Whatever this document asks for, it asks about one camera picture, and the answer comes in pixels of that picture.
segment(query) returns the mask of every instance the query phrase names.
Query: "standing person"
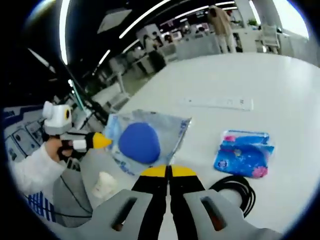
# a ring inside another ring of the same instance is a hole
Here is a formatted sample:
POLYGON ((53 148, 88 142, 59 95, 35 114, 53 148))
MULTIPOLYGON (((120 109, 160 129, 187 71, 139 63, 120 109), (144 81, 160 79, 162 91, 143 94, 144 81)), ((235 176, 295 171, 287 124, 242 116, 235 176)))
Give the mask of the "standing person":
POLYGON ((170 34, 165 35, 164 40, 167 41, 168 44, 172 44, 174 42, 170 34))
POLYGON ((152 35, 154 36, 154 41, 157 42, 157 45, 158 45, 160 48, 163 47, 164 43, 162 42, 161 37, 158 36, 157 32, 154 31, 154 32, 152 33, 152 35))
POLYGON ((205 37, 205 36, 207 35, 206 32, 205 32, 205 28, 204 28, 203 26, 199 27, 199 33, 200 33, 203 37, 205 37))
POLYGON ((145 55, 145 53, 141 50, 141 48, 139 49, 139 47, 134 49, 134 51, 132 52, 132 56, 135 59, 136 65, 141 69, 141 71, 143 72, 144 75, 148 75, 146 68, 144 67, 142 62, 139 61, 140 58, 142 58, 144 55, 145 55))
POLYGON ((224 54, 228 53, 228 45, 230 52, 236 53, 235 40, 231 31, 228 14, 217 6, 211 6, 208 12, 208 20, 213 25, 222 52, 224 54))
POLYGON ((148 36, 143 36, 143 46, 145 51, 148 53, 150 62, 155 70, 155 72, 159 72, 166 66, 166 62, 164 57, 157 52, 157 45, 155 42, 148 36))

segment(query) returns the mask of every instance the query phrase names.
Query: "coiled black cable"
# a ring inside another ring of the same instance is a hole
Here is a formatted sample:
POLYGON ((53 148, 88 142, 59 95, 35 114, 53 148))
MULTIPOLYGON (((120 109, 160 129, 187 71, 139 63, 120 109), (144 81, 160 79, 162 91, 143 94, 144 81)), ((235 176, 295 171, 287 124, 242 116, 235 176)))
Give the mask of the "coiled black cable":
POLYGON ((256 202, 256 193, 243 176, 227 176, 213 184, 210 189, 217 192, 223 189, 230 189, 238 192, 242 198, 240 208, 243 211, 244 217, 251 212, 256 202))

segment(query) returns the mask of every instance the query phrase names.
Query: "yellow cone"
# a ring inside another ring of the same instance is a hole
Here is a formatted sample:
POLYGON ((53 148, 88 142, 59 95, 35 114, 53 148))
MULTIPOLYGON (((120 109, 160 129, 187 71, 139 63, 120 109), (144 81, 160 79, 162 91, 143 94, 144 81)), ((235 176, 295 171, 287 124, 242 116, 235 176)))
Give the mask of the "yellow cone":
POLYGON ((96 132, 93 135, 93 148, 94 149, 102 149, 109 146, 112 143, 111 139, 105 138, 100 132, 96 132))

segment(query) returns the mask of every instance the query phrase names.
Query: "white power strip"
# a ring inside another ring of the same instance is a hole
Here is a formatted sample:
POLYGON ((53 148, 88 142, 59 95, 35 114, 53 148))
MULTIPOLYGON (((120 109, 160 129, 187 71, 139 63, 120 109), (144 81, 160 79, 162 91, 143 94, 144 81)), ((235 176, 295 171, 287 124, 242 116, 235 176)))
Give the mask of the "white power strip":
POLYGON ((222 108, 243 111, 252 111, 254 109, 253 99, 244 97, 186 97, 181 101, 181 103, 191 107, 202 108, 222 108))

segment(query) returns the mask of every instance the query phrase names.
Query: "gray gripper housing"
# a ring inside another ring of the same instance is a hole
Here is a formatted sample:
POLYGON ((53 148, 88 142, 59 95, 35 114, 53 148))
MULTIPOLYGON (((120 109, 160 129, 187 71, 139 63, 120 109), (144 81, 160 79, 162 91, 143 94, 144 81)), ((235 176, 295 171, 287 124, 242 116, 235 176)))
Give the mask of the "gray gripper housing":
MULTIPOLYGON (((278 240, 282 235, 268 228, 256 228, 244 219, 241 209, 220 193, 204 190, 183 195, 192 214, 198 240, 278 240), (203 202, 212 208, 224 228, 216 231, 203 202)), ((85 224, 68 228, 44 223, 62 240, 137 240, 152 194, 123 189, 99 205, 85 224), (112 228, 129 201, 135 201, 121 231, 112 228)))
POLYGON ((215 190, 183 195, 191 211, 198 240, 278 240, 282 235, 268 228, 256 228, 244 219, 242 210, 215 190), (203 204, 206 202, 223 229, 217 231, 203 204))
POLYGON ((62 240, 137 240, 152 194, 123 189, 99 205, 85 224, 68 228, 55 222, 44 221, 62 240), (129 201, 135 201, 121 231, 112 228, 129 201))

